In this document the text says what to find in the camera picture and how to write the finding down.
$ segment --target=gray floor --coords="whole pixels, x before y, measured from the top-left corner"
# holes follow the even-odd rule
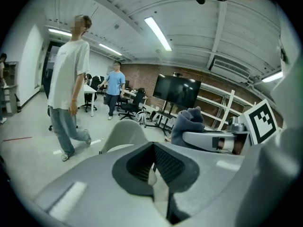
[[[33,199],[39,191],[49,182],[59,177],[79,162],[98,154],[102,149],[109,133],[119,121],[118,112],[114,113],[111,121],[107,120],[108,107],[103,104],[103,97],[96,100],[94,117],[81,108],[77,114],[79,128],[88,129],[92,141],[100,139],[101,142],[85,148],[83,143],[72,141],[76,149],[75,156],[68,161],[61,161],[61,154],[54,154],[60,150],[56,135],[48,130],[50,118],[47,115],[47,99],[45,93],[36,95],[23,109],[22,112],[8,118],[4,125],[0,125],[0,153],[4,158],[8,174],[12,184],[30,199]],[[145,135],[150,141],[164,141],[164,135],[160,129],[144,129]],[[15,138],[31,137],[29,139],[5,141]],[[160,192],[159,207],[165,209],[167,200],[167,187],[163,181],[158,181],[155,190]]]

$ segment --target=brick wall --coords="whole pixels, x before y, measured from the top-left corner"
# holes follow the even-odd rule
[[[248,90],[245,90],[244,88],[238,87],[235,84],[232,84],[228,81],[225,81],[221,78],[218,78],[216,76],[186,69],[186,68],[180,68],[180,67],[172,67],[172,66],[160,66],[160,65],[147,65],[147,64],[132,64],[132,65],[122,65],[121,71],[125,74],[125,77],[127,80],[129,80],[129,85],[131,88],[140,88],[143,87],[145,89],[146,95],[148,96],[147,105],[153,105],[154,107],[158,106],[159,108],[162,108],[164,105],[164,100],[158,99],[156,97],[153,97],[153,90],[156,85],[156,81],[159,74],[163,75],[173,75],[174,72],[182,74],[182,77],[194,79],[197,81],[201,81],[205,84],[220,88],[222,90],[225,90],[227,92],[231,92],[231,90],[235,91],[235,95],[239,96],[240,98],[250,102],[251,104],[258,104],[262,101],[259,97],[254,95],[253,93],[249,92]],[[200,90],[199,95],[206,97],[208,99],[211,99],[213,101],[216,101],[218,103],[221,103],[222,97],[220,95]],[[219,108],[213,105],[210,105],[208,103],[205,103],[201,100],[197,100],[195,103],[195,106],[200,106],[201,109],[211,115],[216,116]],[[248,109],[250,109],[249,106],[243,107],[240,104],[237,104],[236,102],[232,103],[231,106],[232,109],[238,111],[238,112],[244,112]],[[272,109],[277,121],[277,124],[279,127],[282,127],[283,124],[283,118],[282,116],[276,112],[274,109]],[[232,116],[235,116],[233,113],[229,113],[227,118],[230,118]],[[210,118],[208,116],[203,116],[205,123],[208,126],[212,126],[214,123],[214,119]]]

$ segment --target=television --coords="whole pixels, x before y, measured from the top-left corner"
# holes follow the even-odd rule
[[[159,75],[153,96],[184,108],[192,108],[201,86],[200,81]]]

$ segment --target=man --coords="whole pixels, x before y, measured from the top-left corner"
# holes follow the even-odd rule
[[[62,161],[75,152],[70,138],[91,143],[88,130],[76,129],[78,106],[84,105],[84,74],[89,71],[89,43],[82,35],[91,27],[88,16],[79,15],[71,24],[71,40],[60,47],[48,97],[50,116],[60,146]]]
[[[113,118],[113,112],[115,110],[116,102],[120,97],[124,97],[124,88],[125,88],[125,76],[120,71],[121,62],[114,61],[114,71],[110,72],[107,79],[104,80],[98,88],[101,88],[104,84],[108,82],[108,89],[106,94],[106,102],[109,107],[108,120]]]
[[[1,106],[1,99],[2,99],[2,88],[4,86],[4,78],[3,78],[3,70],[4,70],[4,62],[6,60],[6,54],[2,53],[0,56],[0,106]],[[5,123],[7,118],[3,118],[2,115],[2,108],[0,107],[0,124]]]

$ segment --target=ceiling light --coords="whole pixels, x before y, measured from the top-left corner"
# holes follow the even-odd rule
[[[160,30],[159,26],[156,24],[155,20],[152,17],[148,17],[144,20],[147,25],[151,28],[151,30],[155,33],[155,35],[160,40],[161,44],[163,45],[164,49],[166,51],[171,51],[171,47],[169,46],[169,43],[167,42],[164,34]]]
[[[102,47],[104,47],[105,49],[108,49],[109,51],[112,51],[113,53],[116,53],[116,54],[118,54],[118,55],[122,55],[121,53],[119,53],[119,52],[117,52],[117,51],[115,51],[115,50],[113,50],[113,49],[107,47],[106,45],[103,45],[103,44],[99,44],[99,45],[102,46]]]
[[[283,72],[277,72],[271,76],[268,76],[268,77],[265,77],[264,79],[262,79],[263,82],[270,82],[270,81],[273,81],[273,80],[276,80],[276,79],[279,79],[283,77]]]
[[[71,37],[71,33],[67,33],[67,32],[57,30],[57,29],[52,29],[52,28],[49,28],[48,30],[49,30],[49,32],[52,32],[52,33],[57,33],[57,34],[66,35],[66,36]]]

